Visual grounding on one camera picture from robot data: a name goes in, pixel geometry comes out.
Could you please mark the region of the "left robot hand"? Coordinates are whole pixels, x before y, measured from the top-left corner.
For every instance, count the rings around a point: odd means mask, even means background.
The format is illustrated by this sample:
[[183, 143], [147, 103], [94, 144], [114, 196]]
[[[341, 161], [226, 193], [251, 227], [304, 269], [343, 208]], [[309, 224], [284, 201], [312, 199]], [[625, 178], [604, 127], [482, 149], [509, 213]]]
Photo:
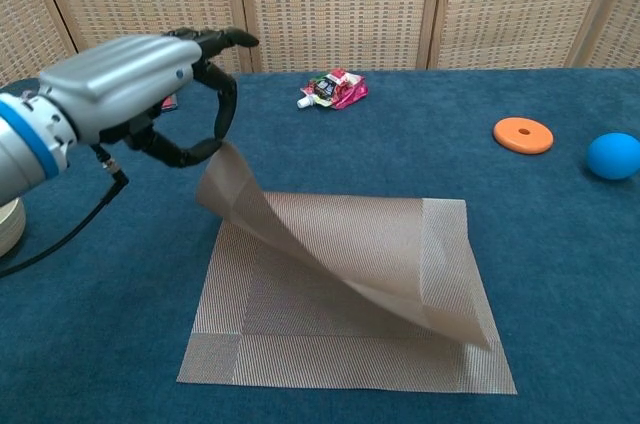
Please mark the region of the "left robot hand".
[[[236, 27], [118, 37], [41, 71], [38, 93], [62, 111], [81, 144], [124, 141], [169, 167], [190, 167], [221, 148], [237, 106], [236, 81], [213, 58], [258, 44]], [[192, 81], [216, 92], [218, 111], [212, 136], [181, 148], [156, 131], [154, 121], [164, 100]]]

